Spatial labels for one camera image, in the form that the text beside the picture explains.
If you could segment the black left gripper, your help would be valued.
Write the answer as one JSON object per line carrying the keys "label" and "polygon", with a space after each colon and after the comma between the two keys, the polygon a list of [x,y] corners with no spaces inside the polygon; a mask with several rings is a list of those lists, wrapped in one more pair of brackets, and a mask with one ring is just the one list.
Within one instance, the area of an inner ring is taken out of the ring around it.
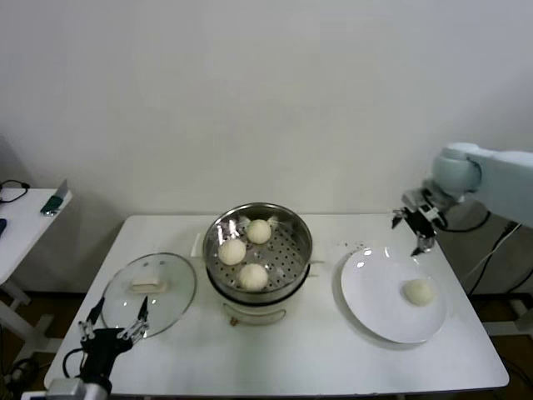
{"label": "black left gripper", "polygon": [[144,338],[149,329],[148,297],[144,297],[137,319],[123,330],[104,328],[95,330],[105,297],[91,309],[85,321],[78,323],[82,350],[87,357],[81,368],[82,376],[110,376],[119,355],[132,349],[133,342]]}

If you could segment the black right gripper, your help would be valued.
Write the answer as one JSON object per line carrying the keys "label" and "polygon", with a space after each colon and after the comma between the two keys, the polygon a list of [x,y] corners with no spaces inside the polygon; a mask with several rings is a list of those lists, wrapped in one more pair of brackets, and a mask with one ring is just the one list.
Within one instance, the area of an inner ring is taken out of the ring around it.
{"label": "black right gripper", "polygon": [[421,212],[412,212],[407,207],[397,208],[392,212],[392,228],[396,228],[402,221],[406,221],[416,235],[416,247],[411,252],[411,256],[416,257],[430,252],[436,241],[436,232],[432,223]]}

